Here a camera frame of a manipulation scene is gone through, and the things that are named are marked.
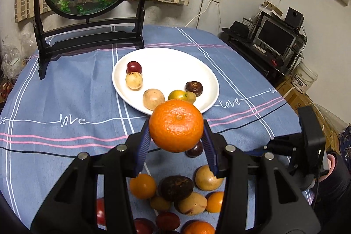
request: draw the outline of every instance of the plastic bucket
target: plastic bucket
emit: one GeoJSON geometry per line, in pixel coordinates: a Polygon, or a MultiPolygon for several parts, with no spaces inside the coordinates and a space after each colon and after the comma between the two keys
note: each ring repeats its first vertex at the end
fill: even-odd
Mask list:
{"type": "Polygon", "coordinates": [[[291,83],[300,93],[304,94],[317,78],[318,74],[307,68],[301,61],[295,73],[292,75],[291,83]]]}

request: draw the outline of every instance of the white plate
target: white plate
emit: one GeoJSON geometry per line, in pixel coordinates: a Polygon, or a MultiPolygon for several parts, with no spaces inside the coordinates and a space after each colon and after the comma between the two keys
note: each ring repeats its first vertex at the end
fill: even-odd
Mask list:
{"type": "Polygon", "coordinates": [[[113,86],[120,97],[130,106],[149,115],[152,111],[143,104],[146,90],[159,89],[167,100],[173,90],[185,90],[185,84],[194,80],[204,88],[194,106],[204,113],[217,101],[219,84],[211,69],[194,56],[167,48],[140,49],[122,57],[112,71],[113,86]],[[125,81],[127,64],[131,61],[137,61],[143,68],[143,85],[137,91],[130,89],[125,81]]]}

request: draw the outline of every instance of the orange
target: orange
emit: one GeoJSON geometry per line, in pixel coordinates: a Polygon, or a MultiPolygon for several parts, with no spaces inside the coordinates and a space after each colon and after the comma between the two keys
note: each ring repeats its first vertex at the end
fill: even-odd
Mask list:
{"type": "Polygon", "coordinates": [[[159,148],[180,153],[199,142],[204,131],[204,120],[194,105],[174,99],[155,108],[150,117],[149,129],[159,148]]]}
{"type": "Polygon", "coordinates": [[[207,200],[206,210],[208,212],[212,212],[212,213],[220,212],[220,209],[221,209],[222,203],[223,203],[223,196],[224,196],[223,191],[217,191],[217,192],[211,194],[207,200]]]}
{"type": "Polygon", "coordinates": [[[215,229],[208,222],[195,221],[184,229],[183,234],[215,234],[215,229]]]}
{"type": "Polygon", "coordinates": [[[129,189],[136,198],[149,199],[156,193],[156,182],[152,176],[139,174],[129,182],[129,189]]]}

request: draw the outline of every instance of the blue tablecloth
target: blue tablecloth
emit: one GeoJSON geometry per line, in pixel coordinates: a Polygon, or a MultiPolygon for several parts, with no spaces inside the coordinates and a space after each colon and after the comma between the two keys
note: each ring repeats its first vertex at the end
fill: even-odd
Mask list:
{"type": "MultiPolygon", "coordinates": [[[[107,27],[103,30],[116,30],[107,27]]],[[[55,41],[93,30],[55,36],[55,41]]],[[[189,53],[215,73],[220,94],[215,105],[203,114],[213,132],[240,126],[285,103],[280,94],[246,60],[214,35],[192,28],[145,26],[145,47],[167,47],[189,53]]],[[[49,63],[46,77],[38,76],[38,56],[20,74],[0,118],[3,147],[56,154],[91,155],[107,152],[123,143],[128,134],[141,130],[147,116],[127,105],[116,93],[111,80],[113,66],[135,48],[96,50],[63,56],[49,63]]],[[[300,132],[298,117],[289,105],[253,124],[225,132],[227,142],[244,151],[267,143],[272,136],[300,132]]],[[[57,179],[73,159],[43,154],[23,154],[0,150],[0,189],[15,214],[30,224],[57,179]]],[[[184,153],[150,153],[147,169],[157,182],[169,175],[192,177],[195,169],[207,164],[205,155],[190,159],[184,153]]],[[[98,196],[102,196],[99,182],[98,196]]],[[[195,191],[207,194],[198,189],[195,191]]],[[[254,185],[249,183],[247,227],[254,221],[254,185]]],[[[155,220],[148,201],[130,196],[133,215],[155,220]]],[[[205,220],[216,226],[218,214],[182,215],[205,220]]]]}

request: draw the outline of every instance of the wall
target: wall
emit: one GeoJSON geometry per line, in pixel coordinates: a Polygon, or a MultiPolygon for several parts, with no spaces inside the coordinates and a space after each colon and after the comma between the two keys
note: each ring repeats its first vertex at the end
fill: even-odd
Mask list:
{"type": "Polygon", "coordinates": [[[351,5],[339,0],[270,0],[286,13],[292,7],[304,15],[308,42],[304,62],[318,73],[310,98],[345,122],[351,122],[351,5]]]}
{"type": "MultiPolygon", "coordinates": [[[[222,0],[220,3],[221,27],[230,27],[234,21],[242,21],[243,17],[255,15],[258,12],[262,0],[222,0]]],[[[185,26],[194,16],[198,14],[201,0],[190,0],[188,6],[165,4],[160,2],[147,1],[145,24],[156,24],[164,26],[185,26]]],[[[134,16],[137,2],[125,1],[111,12],[100,18],[114,18],[121,16],[134,16]]],[[[72,20],[64,19],[56,14],[43,15],[45,30],[65,26],[74,23],[72,20]]],[[[219,31],[219,8],[218,4],[212,2],[201,17],[199,29],[206,30],[215,35],[219,31]]],[[[194,20],[189,27],[195,27],[194,20]]],[[[6,44],[13,44],[20,47],[21,32],[32,31],[31,20],[24,20],[18,24],[14,20],[14,0],[0,0],[0,38],[6,44]]]]}

